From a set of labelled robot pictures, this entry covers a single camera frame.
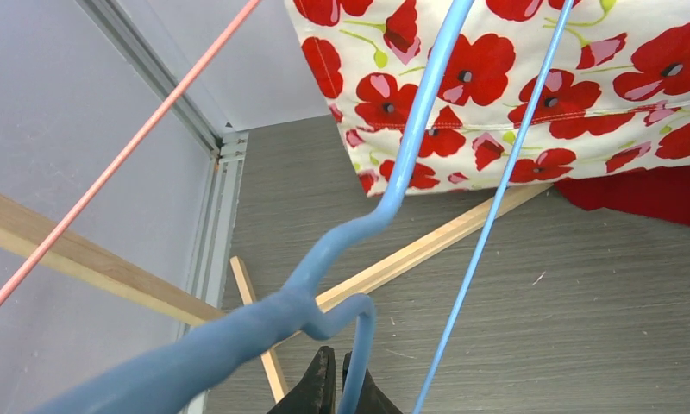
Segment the red poppy print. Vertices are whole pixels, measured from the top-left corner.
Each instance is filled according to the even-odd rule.
[[[535,16],[543,0],[487,0],[487,8],[497,16],[513,22],[525,22]],[[549,6],[560,10],[565,0],[549,0]]]
[[[391,180],[391,174],[393,173],[394,162],[391,160],[385,160],[380,164],[380,175],[386,177],[386,181]],[[409,188],[418,188],[419,190],[428,190],[429,188],[434,188],[439,184],[439,180],[434,178],[436,171],[432,170],[430,167],[424,164],[416,163],[414,166],[414,172],[411,175],[411,180],[409,181]]]
[[[361,138],[361,135],[358,134],[357,129],[350,129],[348,132],[345,133],[345,142],[352,148],[358,147],[359,145],[366,143],[365,140]]]
[[[487,132],[472,141],[472,149],[474,150],[474,162],[477,166],[477,171],[482,171],[486,166],[492,164],[493,161],[499,160],[505,152],[503,146]]]
[[[340,8],[351,16],[363,16],[373,0],[294,0],[297,11],[305,19],[320,26],[335,26],[340,21]]]
[[[667,118],[668,116],[673,115],[675,112],[681,110],[680,107],[678,108],[666,108],[665,105],[668,104],[668,101],[660,101],[658,103],[652,104],[652,105],[645,105],[645,106],[640,106],[637,108],[637,111],[648,111],[647,115],[645,116],[644,124],[645,126],[650,126],[653,123],[662,121],[663,119]]]
[[[323,95],[330,99],[340,96],[342,93],[341,61],[332,43],[325,39],[308,37],[302,42],[302,52]]]
[[[447,179],[452,184],[459,184],[462,181],[467,181],[468,178],[461,172],[452,172]]]
[[[332,114],[332,117],[335,118],[336,123],[342,122],[342,111],[337,108],[337,105],[334,103],[331,103],[329,106],[329,112]]]
[[[355,105],[355,113],[373,130],[403,128],[416,96],[417,86],[398,88],[396,78],[388,73],[371,73],[358,83],[355,93],[363,103]]]
[[[643,155],[649,152],[649,149],[651,147],[652,143],[650,141],[647,141],[644,144],[636,145],[634,147],[627,148],[623,151],[614,154],[605,163],[606,173],[614,173],[619,168],[622,168],[623,166],[626,166],[627,164],[631,163],[637,158],[642,157]]]
[[[655,155],[665,160],[681,160],[690,157],[690,123],[665,135]]]
[[[690,92],[690,23],[670,28],[640,46],[631,57],[638,72],[617,76],[614,91],[628,101],[643,101],[659,92]]]
[[[576,161],[576,154],[565,148],[547,149],[536,160],[523,159],[515,163],[510,181],[512,183],[529,183],[558,179],[573,168],[568,166]]]
[[[461,127],[461,121],[448,106],[439,111],[434,124],[449,125],[451,128],[432,128],[424,132],[421,147],[418,150],[419,157],[426,158],[432,154],[448,157],[456,154],[467,142],[464,135],[455,130]]]
[[[523,121],[530,94],[535,87],[536,78],[533,78],[518,95],[524,103],[508,113],[508,119],[516,128]],[[532,123],[551,121],[551,135],[571,140],[587,132],[592,135],[607,134],[632,119],[634,114],[631,113],[584,117],[587,109],[596,103],[600,95],[599,84],[590,81],[574,84],[574,75],[571,72],[551,69],[541,91]]]
[[[601,136],[616,131],[635,116],[634,112],[601,116],[584,116],[582,118],[553,121],[549,126],[550,133],[562,140],[573,140],[585,133]]]
[[[365,170],[358,172],[358,179],[361,181],[363,191],[368,194],[373,184],[378,182],[378,174],[374,170]]]
[[[621,52],[627,45],[627,34],[622,33],[602,41],[593,41],[581,48],[581,58],[576,69],[599,66]]]
[[[391,17],[386,19],[383,40],[404,65],[421,51],[416,19],[416,0],[406,0]]]
[[[460,106],[469,98],[480,106],[492,104],[505,92],[513,63],[515,48],[505,37],[485,34],[470,44],[460,34],[437,96]]]

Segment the blue wire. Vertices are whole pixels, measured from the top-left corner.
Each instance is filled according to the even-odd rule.
[[[498,209],[500,203],[502,202],[503,196],[505,195],[505,189],[507,188],[508,182],[510,181],[510,176],[512,175],[512,170],[515,167],[515,163],[518,160],[518,153],[520,153],[520,148],[523,146],[523,140],[525,139],[525,134],[528,132],[528,127],[530,126],[530,121],[533,119],[533,114],[536,111],[536,106],[538,105],[538,100],[541,97],[541,92],[543,91],[543,86],[546,83],[546,78],[548,77],[551,64],[553,63],[553,58],[555,57],[556,49],[558,49],[558,43],[561,40],[561,35],[563,35],[563,29],[566,27],[568,21],[568,14],[571,8],[574,6],[574,0],[566,0],[561,9],[561,15],[558,18],[558,23],[556,24],[553,37],[549,45],[549,50],[543,59],[543,64],[541,66],[541,71],[538,74],[536,80],[536,86],[530,95],[530,100],[528,101],[528,108],[525,111],[523,120],[520,123],[520,129],[517,132],[517,137],[515,139],[515,144],[512,147],[510,156],[508,157],[507,164],[505,165],[505,171],[500,179],[498,189],[495,191],[495,197],[490,206],[490,211],[487,213],[487,219],[485,220],[485,227],[482,228],[480,233],[480,238],[477,241],[477,245],[474,248],[474,253],[472,254],[472,259],[469,261],[469,267],[467,268],[467,273],[464,276],[462,285],[455,300],[455,305],[449,314],[449,319],[447,321],[447,326],[444,328],[442,333],[442,339],[439,341],[439,346],[436,348],[436,354],[431,362],[429,368],[429,373],[426,375],[426,379],[423,382],[421,392],[418,395],[416,405],[414,406],[412,414],[418,414],[421,412],[423,403],[426,400],[426,396],[429,393],[429,388],[431,382],[434,380],[436,375],[436,370],[439,368],[439,362],[441,362],[444,355],[444,350],[449,342],[449,337],[452,335],[452,330],[455,327],[457,317],[459,316],[459,311],[464,299],[467,296],[467,290],[469,289],[469,284],[472,282],[472,277],[474,272],[477,270],[477,265],[480,263],[480,257],[482,251],[485,249],[487,243],[487,238],[490,236],[490,230],[492,229],[492,224],[495,221],[495,217],[498,214]]]
[[[444,18],[411,106],[391,181],[378,206],[369,214],[340,224],[323,235],[299,262],[284,288],[304,288],[312,295],[316,294],[320,280],[342,251],[371,235],[377,235],[388,227],[396,216],[411,181],[423,132],[426,130],[426,123],[434,106],[439,85],[442,83],[449,56],[473,3],[474,0],[453,1]]]

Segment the blue plastic hanger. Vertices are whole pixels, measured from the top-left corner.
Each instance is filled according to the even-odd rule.
[[[454,0],[431,50],[391,181],[378,206],[366,216],[341,224],[325,234],[302,259],[279,292],[258,303],[238,308],[228,316],[207,323],[179,341],[143,354],[57,397],[35,414],[176,414],[196,395],[228,378],[252,360],[298,330],[316,340],[330,339],[357,318],[357,329],[348,378],[338,414],[353,414],[373,343],[375,307],[371,298],[355,294],[334,309],[317,307],[317,285],[337,257],[347,248],[383,231],[396,216],[421,147],[423,132],[436,99],[442,76],[456,39],[474,0]],[[555,50],[574,0],[566,0],[536,81],[528,109],[517,133],[513,151],[495,193],[485,227],[469,263],[467,274],[449,316],[431,368],[413,413],[419,413],[449,341],[467,289],[480,261],[492,223],[508,185],[512,169],[535,112]]]

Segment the aluminum frame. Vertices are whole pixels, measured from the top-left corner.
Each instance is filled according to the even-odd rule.
[[[198,219],[198,232],[193,245],[187,291],[217,308],[221,306],[228,275],[230,244],[247,144],[246,132],[223,136],[220,158],[210,163]],[[189,330],[189,325],[181,326],[178,337]],[[183,412],[203,414],[206,399],[207,392],[198,395]]]
[[[178,80],[136,30],[134,24],[115,0],[76,0],[76,2],[160,99],[170,95],[170,92],[177,86]],[[172,112],[191,132],[203,149],[212,153],[217,152],[221,146],[221,138],[216,136],[210,123],[187,95],[178,99],[172,107]]]

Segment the white wall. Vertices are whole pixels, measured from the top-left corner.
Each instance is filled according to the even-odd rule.
[[[191,92],[214,125],[220,111],[237,130],[329,114],[284,1],[263,0],[201,76],[207,91]],[[117,2],[182,78],[247,0]]]
[[[0,192],[57,220],[159,104],[75,2],[0,0]],[[72,228],[186,280],[208,158],[169,116]],[[0,286],[21,260],[0,250]],[[0,309],[0,413],[170,342],[178,324],[38,267]]]

